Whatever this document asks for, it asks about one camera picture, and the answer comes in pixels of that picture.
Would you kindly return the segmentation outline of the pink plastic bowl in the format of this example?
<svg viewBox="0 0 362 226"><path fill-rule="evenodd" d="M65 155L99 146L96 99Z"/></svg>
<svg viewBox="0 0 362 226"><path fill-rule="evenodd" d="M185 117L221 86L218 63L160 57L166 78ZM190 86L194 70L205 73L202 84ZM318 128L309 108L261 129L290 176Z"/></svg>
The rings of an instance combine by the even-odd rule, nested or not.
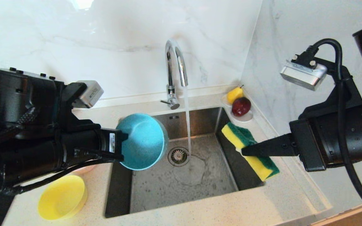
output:
<svg viewBox="0 0 362 226"><path fill-rule="evenodd" d="M76 174L76 175L82 175L82 174L92 171L94 168L95 168L95 165L85 166L85 167L74 170L72 173Z"/></svg>

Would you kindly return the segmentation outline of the stainless steel sink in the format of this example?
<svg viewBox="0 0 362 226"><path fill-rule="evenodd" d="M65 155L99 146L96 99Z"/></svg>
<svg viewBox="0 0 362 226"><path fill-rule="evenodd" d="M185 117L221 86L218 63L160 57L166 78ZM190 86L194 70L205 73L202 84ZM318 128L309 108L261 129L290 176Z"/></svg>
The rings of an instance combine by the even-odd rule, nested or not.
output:
<svg viewBox="0 0 362 226"><path fill-rule="evenodd" d="M177 167L167 159L174 147L188 150L185 112L155 116L168 133L167 150L158 163L143 171L132 171L119 163L112 165L106 218L264 185L221 132L230 122L225 108L192 110L189 114L192 142L189 162Z"/></svg>

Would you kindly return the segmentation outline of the green and yellow sponge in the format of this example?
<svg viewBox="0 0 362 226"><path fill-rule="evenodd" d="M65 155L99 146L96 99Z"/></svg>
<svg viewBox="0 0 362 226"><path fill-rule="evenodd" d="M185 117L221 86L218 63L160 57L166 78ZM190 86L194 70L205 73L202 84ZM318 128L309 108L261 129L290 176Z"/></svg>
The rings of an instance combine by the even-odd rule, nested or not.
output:
<svg viewBox="0 0 362 226"><path fill-rule="evenodd" d="M242 127L238 127L232 122L228 122L222 129L221 132L228 141L235 147L235 150L242 155L242 148L257 144L250 130ZM268 157L260 156L242 156L247 163L252 167L254 172L260 178L262 182L266 181L273 176L280 173L279 168Z"/></svg>

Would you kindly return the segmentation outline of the red apple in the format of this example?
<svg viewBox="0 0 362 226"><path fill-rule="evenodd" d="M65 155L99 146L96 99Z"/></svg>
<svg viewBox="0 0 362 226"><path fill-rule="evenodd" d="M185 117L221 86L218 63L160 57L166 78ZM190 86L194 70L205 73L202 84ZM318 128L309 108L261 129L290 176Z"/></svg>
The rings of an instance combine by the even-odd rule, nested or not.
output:
<svg viewBox="0 0 362 226"><path fill-rule="evenodd" d="M250 111L251 105L251 101L247 97L237 98L232 104L232 114L236 117L242 117Z"/></svg>

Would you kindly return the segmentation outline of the metal sink drain strainer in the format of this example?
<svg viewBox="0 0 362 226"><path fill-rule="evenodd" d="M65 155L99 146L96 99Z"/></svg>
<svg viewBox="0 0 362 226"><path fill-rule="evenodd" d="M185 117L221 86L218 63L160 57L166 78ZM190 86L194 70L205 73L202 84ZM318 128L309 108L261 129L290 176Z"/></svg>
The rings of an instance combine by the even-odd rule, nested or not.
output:
<svg viewBox="0 0 362 226"><path fill-rule="evenodd" d="M186 148L174 147L168 152L167 159L173 166L180 167L189 162L190 156L191 155Z"/></svg>

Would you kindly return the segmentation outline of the chrome gooseneck faucet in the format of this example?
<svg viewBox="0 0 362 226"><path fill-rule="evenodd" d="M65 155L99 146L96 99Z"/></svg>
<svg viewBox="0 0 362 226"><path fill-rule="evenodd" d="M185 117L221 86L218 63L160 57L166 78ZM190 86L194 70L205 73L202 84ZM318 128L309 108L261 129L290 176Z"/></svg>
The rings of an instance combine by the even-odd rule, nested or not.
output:
<svg viewBox="0 0 362 226"><path fill-rule="evenodd" d="M166 72L168 83L167 88L167 100L161 100L161 103L165 103L171 110L178 109L180 104L177 100L176 86L173 83L173 59L176 61L179 71L180 83L182 87L188 86L187 69L185 59L182 50L180 49L177 41L169 39L165 44L165 60L166 60Z"/></svg>

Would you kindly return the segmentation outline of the yellow pear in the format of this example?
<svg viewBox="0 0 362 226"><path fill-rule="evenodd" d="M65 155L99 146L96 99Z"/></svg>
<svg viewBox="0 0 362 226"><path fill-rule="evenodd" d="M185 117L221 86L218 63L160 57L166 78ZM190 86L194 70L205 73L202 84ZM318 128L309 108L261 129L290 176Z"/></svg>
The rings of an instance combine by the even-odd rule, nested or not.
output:
<svg viewBox="0 0 362 226"><path fill-rule="evenodd" d="M236 99L243 97L243 86L244 85L237 86L226 94L226 100L228 104L232 105Z"/></svg>

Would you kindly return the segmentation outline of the blue plastic bowl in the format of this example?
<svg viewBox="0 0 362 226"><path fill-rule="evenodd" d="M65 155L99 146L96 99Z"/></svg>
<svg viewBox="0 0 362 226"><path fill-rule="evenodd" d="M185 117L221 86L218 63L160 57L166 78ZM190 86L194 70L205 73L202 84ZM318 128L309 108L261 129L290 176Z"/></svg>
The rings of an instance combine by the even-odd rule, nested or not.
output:
<svg viewBox="0 0 362 226"><path fill-rule="evenodd" d="M121 119L116 129L128 135L122 142L124 160L121 165L129 170L146 170L158 163L167 150L168 133L156 118L142 113Z"/></svg>

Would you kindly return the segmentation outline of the yellow plastic bowl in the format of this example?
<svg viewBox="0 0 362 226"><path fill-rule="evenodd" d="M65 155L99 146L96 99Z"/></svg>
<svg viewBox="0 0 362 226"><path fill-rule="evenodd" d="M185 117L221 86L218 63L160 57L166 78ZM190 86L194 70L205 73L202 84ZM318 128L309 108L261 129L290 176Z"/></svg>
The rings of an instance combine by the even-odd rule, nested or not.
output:
<svg viewBox="0 0 362 226"><path fill-rule="evenodd" d="M66 220L82 210L87 198L86 183L80 176L64 176L52 182L42 193L38 213L44 220Z"/></svg>

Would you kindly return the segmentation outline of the small white dish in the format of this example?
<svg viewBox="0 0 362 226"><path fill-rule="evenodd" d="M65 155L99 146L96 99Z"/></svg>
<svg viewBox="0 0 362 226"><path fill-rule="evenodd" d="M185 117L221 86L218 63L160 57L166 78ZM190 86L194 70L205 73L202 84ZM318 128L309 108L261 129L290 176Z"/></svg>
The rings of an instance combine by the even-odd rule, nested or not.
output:
<svg viewBox="0 0 362 226"><path fill-rule="evenodd" d="M233 120L235 120L237 122L247 123L247 122L251 121L254 118L252 110L250 110L248 113L246 113L245 115L243 115L241 117L237 117L237 116L233 115L233 113L232 113L232 105L228 103L226 94L224 94L221 97L221 102L222 102L223 107L226 109L227 113L230 113Z"/></svg>

